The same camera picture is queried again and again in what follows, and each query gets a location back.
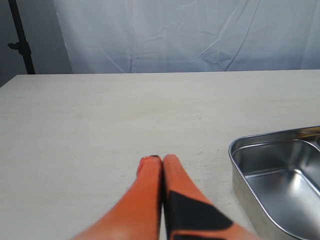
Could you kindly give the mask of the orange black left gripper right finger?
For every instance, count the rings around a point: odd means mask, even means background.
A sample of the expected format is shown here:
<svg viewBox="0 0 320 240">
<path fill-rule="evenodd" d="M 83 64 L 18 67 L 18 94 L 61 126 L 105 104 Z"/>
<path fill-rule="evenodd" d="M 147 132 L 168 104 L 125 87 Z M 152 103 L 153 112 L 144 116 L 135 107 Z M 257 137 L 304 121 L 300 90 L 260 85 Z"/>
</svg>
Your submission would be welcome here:
<svg viewBox="0 0 320 240">
<path fill-rule="evenodd" d="M 232 221 L 198 189 L 179 158 L 163 159 L 164 215 L 168 240 L 259 240 Z"/>
</svg>

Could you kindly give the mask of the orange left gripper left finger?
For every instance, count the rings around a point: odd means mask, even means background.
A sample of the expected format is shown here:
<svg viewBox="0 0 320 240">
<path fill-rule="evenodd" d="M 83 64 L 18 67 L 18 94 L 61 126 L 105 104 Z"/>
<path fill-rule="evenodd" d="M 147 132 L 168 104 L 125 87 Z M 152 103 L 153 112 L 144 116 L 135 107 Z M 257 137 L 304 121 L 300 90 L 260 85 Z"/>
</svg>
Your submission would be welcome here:
<svg viewBox="0 0 320 240">
<path fill-rule="evenodd" d="M 122 198 L 74 240 L 158 240 L 161 226 L 162 160 L 143 157 Z"/>
</svg>

